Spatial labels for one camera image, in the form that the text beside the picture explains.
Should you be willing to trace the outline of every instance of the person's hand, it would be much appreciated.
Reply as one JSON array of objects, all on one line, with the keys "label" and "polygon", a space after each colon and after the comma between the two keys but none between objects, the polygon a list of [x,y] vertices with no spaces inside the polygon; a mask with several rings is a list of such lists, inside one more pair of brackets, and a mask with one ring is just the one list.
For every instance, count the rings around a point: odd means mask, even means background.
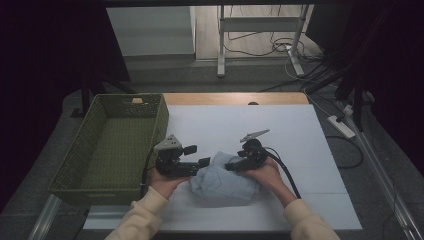
[{"label": "person's hand", "polygon": [[261,168],[249,170],[244,173],[254,177],[262,186],[269,188],[278,200],[280,200],[283,207],[286,207],[297,199],[283,182],[277,163],[270,157],[265,160]]},{"label": "person's hand", "polygon": [[268,157],[261,168],[244,172],[255,178],[262,186],[271,190],[284,185],[277,163]]},{"label": "person's hand", "polygon": [[164,198],[169,199],[172,193],[174,193],[174,190],[177,188],[178,184],[189,179],[189,177],[168,178],[162,176],[156,168],[153,168],[150,177],[150,186]]}]

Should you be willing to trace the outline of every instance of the metal frame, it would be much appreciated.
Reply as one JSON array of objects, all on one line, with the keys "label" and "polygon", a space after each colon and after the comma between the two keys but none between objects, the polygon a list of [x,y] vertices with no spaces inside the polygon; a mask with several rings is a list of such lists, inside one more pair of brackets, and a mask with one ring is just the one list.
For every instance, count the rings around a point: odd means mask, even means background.
[{"label": "metal frame", "polygon": [[61,203],[62,200],[52,194],[49,195],[37,222],[31,230],[28,240],[42,240],[46,238]]},{"label": "metal frame", "polygon": [[309,5],[303,5],[300,17],[228,17],[224,16],[224,5],[221,5],[219,19],[219,51],[218,77],[225,76],[224,34],[226,32],[294,32],[293,43],[287,46],[287,52],[293,64],[296,75],[305,75],[299,64],[297,45],[305,24]]},{"label": "metal frame", "polygon": [[412,216],[399,192],[394,188],[392,181],[384,170],[383,165],[381,165],[380,160],[371,147],[368,139],[363,132],[359,131],[352,118],[347,117],[347,122],[356,133],[357,139],[361,144],[361,148],[367,156],[368,164],[373,171],[375,178],[377,179],[377,182],[383,191],[383,194],[386,196],[387,202],[393,209],[393,212],[406,236],[408,239],[423,240],[423,235],[418,229],[414,217]]}]

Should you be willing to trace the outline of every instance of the white table surface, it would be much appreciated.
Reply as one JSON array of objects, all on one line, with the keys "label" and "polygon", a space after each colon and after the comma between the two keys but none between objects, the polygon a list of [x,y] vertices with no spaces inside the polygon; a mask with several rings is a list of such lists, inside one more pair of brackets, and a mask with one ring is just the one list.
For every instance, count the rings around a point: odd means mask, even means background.
[{"label": "white table surface", "polygon": [[[289,169],[312,211],[335,230],[362,229],[336,167],[312,105],[168,106],[167,135],[198,151],[183,156],[195,162],[218,152],[237,155],[240,139],[264,129],[263,146],[275,149]],[[284,181],[291,188],[284,172]],[[126,206],[91,208],[84,229],[113,229],[128,211]],[[262,189],[251,201],[210,200],[196,196],[188,183],[180,184],[162,214],[164,232],[289,231],[277,198]]]}]

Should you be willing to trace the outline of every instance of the black curtain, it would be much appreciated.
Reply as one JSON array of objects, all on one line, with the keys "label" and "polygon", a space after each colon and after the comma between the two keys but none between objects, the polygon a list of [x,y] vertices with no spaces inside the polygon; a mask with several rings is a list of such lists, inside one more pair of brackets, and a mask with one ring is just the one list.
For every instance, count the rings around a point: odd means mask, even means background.
[{"label": "black curtain", "polygon": [[373,113],[422,175],[423,12],[422,3],[396,4],[364,62],[364,85],[375,97]]},{"label": "black curtain", "polygon": [[101,74],[116,81],[129,75],[106,9],[96,5],[2,1],[0,53],[3,209],[82,77],[93,83]]}]

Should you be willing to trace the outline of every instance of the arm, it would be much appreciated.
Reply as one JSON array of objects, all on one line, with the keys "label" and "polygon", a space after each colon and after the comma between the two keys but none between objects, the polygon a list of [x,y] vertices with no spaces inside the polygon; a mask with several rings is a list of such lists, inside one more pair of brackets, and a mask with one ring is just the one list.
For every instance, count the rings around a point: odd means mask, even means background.
[{"label": "arm", "polygon": [[160,214],[168,203],[178,184],[188,178],[169,179],[152,170],[151,184],[147,194],[131,203],[131,210],[125,214],[118,228],[106,239],[150,239],[162,224]]},{"label": "arm", "polygon": [[293,228],[292,239],[339,239],[333,229],[313,213],[302,199],[297,199],[283,182],[278,166],[271,158],[258,170],[245,172],[269,188],[283,205],[284,216]]}]

